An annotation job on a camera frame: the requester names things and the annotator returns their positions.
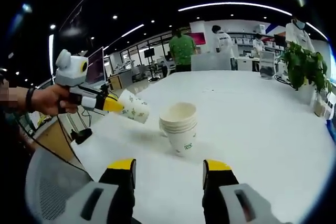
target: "potted plant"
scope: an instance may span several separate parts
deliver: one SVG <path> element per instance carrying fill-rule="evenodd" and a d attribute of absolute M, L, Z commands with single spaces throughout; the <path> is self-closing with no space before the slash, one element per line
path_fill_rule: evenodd
<path fill-rule="evenodd" d="M 294 42 L 290 42 L 282 60 L 287 65 L 288 79 L 292 87 L 296 91 L 306 90 L 303 96 L 308 103 L 311 101 L 314 90 L 317 93 L 322 90 L 331 92 L 331 83 L 326 78 L 327 65 L 319 52 L 311 52 Z"/>

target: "ceiling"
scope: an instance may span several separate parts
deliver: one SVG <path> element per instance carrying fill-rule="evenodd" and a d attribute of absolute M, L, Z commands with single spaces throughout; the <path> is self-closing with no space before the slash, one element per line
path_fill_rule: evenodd
<path fill-rule="evenodd" d="M 38 85 L 50 78 L 48 36 L 55 33 L 54 62 L 56 56 L 66 48 L 72 53 L 99 47 L 105 47 L 114 41 L 105 53 L 126 48 L 168 31 L 169 25 L 188 26 L 189 22 L 216 19 L 247 19 L 267 21 L 284 26 L 290 17 L 274 10 L 253 6 L 212 6 L 178 12 L 180 8 L 214 2 L 250 2 L 263 4 L 290 13 L 299 6 L 298 0 L 8 0 L 5 1 L 5 18 L 3 18 L 0 67 L 8 69 L 6 77 L 16 85 Z M 323 10 L 321 1 L 308 2 L 307 16 L 324 33 L 328 26 L 318 18 L 315 8 Z M 31 6 L 32 13 L 24 13 L 22 5 Z M 135 32 L 120 38 L 129 30 L 144 24 Z M 311 37 L 323 39 L 312 29 L 307 30 Z"/>

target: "white table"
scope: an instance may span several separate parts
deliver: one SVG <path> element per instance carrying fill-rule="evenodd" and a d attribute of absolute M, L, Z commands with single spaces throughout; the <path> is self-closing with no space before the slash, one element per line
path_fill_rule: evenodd
<path fill-rule="evenodd" d="M 94 180 L 118 158 L 137 159 L 134 217 L 145 224 L 205 223 L 202 160 L 229 164 L 240 183 L 266 198 L 282 222 L 299 223 L 314 206 L 335 159 L 324 120 L 294 90 L 259 73 L 175 73 L 138 94 L 152 109 L 145 125 L 113 113 L 72 146 Z M 179 101 L 197 105 L 195 155 L 175 156 L 158 115 Z"/>

